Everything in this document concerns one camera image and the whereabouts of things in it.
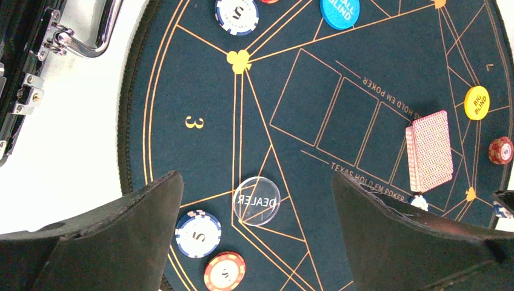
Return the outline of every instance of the blue poker chip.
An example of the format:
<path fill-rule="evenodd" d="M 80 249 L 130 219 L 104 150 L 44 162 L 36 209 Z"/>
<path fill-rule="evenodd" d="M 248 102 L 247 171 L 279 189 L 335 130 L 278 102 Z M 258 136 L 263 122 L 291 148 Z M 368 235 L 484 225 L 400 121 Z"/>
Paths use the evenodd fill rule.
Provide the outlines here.
<path fill-rule="evenodd" d="M 320 7 L 326 23 L 337 30 L 352 27 L 361 12 L 359 0 L 321 0 Z"/>
<path fill-rule="evenodd" d="M 175 240 L 179 250 L 190 258 L 212 253 L 221 239 L 221 223 L 202 210 L 189 211 L 177 223 Z"/>
<path fill-rule="evenodd" d="M 231 35 L 247 35 L 259 22 L 259 9 L 253 0 L 216 0 L 216 20 Z"/>
<path fill-rule="evenodd" d="M 505 209 L 500 203 L 493 201 L 493 209 L 495 211 L 495 215 L 500 218 L 512 218 L 513 215 Z"/>

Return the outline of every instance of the silver handle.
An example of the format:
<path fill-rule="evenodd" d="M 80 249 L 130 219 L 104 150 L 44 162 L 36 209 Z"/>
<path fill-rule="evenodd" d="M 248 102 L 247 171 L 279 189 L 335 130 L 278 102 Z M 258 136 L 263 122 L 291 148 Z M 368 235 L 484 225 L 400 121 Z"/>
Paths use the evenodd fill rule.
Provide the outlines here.
<path fill-rule="evenodd" d="M 54 34 L 54 41 L 63 46 L 69 52 L 85 58 L 96 58 L 107 50 L 112 37 L 114 26 L 118 18 L 119 10 L 123 0 L 106 0 L 98 34 L 96 36 L 96 47 L 90 47 L 73 37 L 73 31 L 64 30 Z"/>

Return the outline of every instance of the white poker chip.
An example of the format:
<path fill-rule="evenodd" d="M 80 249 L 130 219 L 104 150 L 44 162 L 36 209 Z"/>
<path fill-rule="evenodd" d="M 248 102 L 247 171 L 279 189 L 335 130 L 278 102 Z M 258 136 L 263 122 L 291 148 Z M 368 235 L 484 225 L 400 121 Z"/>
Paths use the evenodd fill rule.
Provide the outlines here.
<path fill-rule="evenodd" d="M 212 214 L 196 210 L 184 215 L 175 228 L 179 250 L 190 258 L 212 253 L 221 239 L 221 223 Z"/>
<path fill-rule="evenodd" d="M 253 0 L 216 0 L 216 20 L 231 35 L 247 35 L 259 22 L 259 10 Z"/>
<path fill-rule="evenodd" d="M 423 195 L 416 195 L 410 201 L 410 205 L 415 206 L 419 209 L 423 209 L 425 211 L 429 211 L 429 204 Z"/>

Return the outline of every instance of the white surface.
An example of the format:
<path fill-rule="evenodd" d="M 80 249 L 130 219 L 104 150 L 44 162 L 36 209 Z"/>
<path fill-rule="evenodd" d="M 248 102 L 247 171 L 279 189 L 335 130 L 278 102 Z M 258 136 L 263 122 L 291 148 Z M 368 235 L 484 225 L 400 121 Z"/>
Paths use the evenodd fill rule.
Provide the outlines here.
<path fill-rule="evenodd" d="M 121 196 L 118 94 L 144 3 L 124 1 L 110 47 L 101 57 L 48 57 L 42 105 L 25 119 L 13 156 L 0 167 L 0 233 L 37 230 Z M 103 4 L 68 0 L 62 23 L 92 44 L 91 30 L 98 27 Z M 514 1 L 498 0 L 498 5 L 512 42 Z M 509 189 L 514 189 L 512 180 Z M 514 230 L 510 221 L 501 225 Z"/>
<path fill-rule="evenodd" d="M 505 232 L 514 232 L 514 218 L 500 218 L 496 229 L 503 230 Z"/>

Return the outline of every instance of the number 3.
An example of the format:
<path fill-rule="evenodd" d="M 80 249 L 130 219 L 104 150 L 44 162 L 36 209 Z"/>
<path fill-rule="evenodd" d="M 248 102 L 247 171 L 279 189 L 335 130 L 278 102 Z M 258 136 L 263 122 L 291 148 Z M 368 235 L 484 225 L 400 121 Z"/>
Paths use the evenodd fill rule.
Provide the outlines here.
<path fill-rule="evenodd" d="M 188 129 L 201 129 L 204 126 L 204 119 L 203 118 L 198 118 L 198 121 L 201 121 L 202 123 L 196 123 L 196 121 L 194 121 L 193 123 L 188 123 L 187 121 L 191 120 L 191 119 L 192 119 L 191 116 L 188 116 L 188 117 L 185 118 L 185 126 Z"/>

